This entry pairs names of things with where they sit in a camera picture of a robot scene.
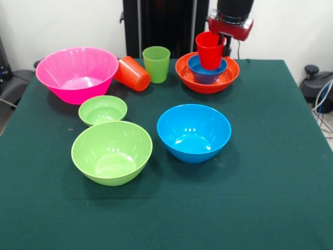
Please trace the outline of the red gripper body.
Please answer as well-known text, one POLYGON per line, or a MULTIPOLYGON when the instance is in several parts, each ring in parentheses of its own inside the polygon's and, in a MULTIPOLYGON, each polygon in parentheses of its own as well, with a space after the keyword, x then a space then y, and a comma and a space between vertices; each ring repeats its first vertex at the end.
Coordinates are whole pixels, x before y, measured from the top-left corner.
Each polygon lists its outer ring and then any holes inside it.
POLYGON ((231 23, 222 19, 217 9, 211 11, 208 17, 209 30, 215 34, 230 36, 236 40, 245 41, 252 30, 254 20, 247 18, 241 23, 231 23))

